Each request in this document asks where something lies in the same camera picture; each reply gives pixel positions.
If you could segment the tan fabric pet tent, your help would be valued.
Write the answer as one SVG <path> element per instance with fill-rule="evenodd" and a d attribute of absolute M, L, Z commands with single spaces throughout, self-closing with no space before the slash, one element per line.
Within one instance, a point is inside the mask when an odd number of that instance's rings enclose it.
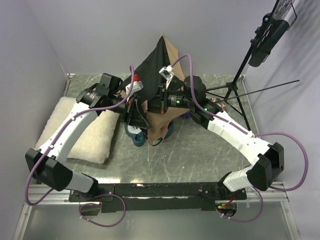
<path fill-rule="evenodd" d="M 146 131 L 146 141 L 151 146 L 164 138 L 168 132 L 168 125 L 175 118 L 188 112 L 188 109 L 168 107 L 163 115 L 148 112 L 148 100 L 156 96 L 159 89 L 164 89 L 166 79 L 159 74 L 162 67 L 172 65 L 178 59 L 178 49 L 163 34 L 157 41 L 155 48 L 138 65 L 134 74 L 137 74 L 139 80 L 143 83 L 143 89 L 136 94 L 140 96 L 140 102 L 151 128 Z"/>

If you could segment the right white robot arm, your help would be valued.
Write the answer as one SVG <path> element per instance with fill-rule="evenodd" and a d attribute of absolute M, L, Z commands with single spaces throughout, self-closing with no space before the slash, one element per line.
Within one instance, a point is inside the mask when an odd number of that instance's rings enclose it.
<path fill-rule="evenodd" d="M 223 138 L 248 160 L 249 166 L 228 172 L 220 179 L 221 198 L 230 199 L 246 187 L 266 191 L 284 169 L 283 146 L 277 142 L 270 144 L 243 128 L 219 104 L 206 98 L 205 91 L 206 86 L 198 76 L 184 81 L 172 76 L 158 87 L 164 105 L 161 113 L 189 110 L 198 125 Z"/>

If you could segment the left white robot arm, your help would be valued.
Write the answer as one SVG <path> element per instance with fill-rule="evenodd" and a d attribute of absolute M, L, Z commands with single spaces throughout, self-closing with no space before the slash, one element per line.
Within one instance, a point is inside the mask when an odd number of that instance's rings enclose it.
<path fill-rule="evenodd" d="M 143 84 L 133 73 L 130 83 L 125 87 L 125 97 L 118 97 L 115 94 L 120 82 L 120 78 L 104 73 L 99 83 L 79 94 L 69 115 L 54 134 L 40 148 L 31 148 L 26 152 L 25 159 L 30 171 L 25 184 L 26 195 L 31 179 L 35 179 L 58 192 L 78 191 L 87 201 L 98 197 L 98 181 L 86 174 L 71 171 L 65 166 L 65 161 L 82 133 L 102 112 L 124 114 L 133 106 L 133 95 L 143 88 Z"/>

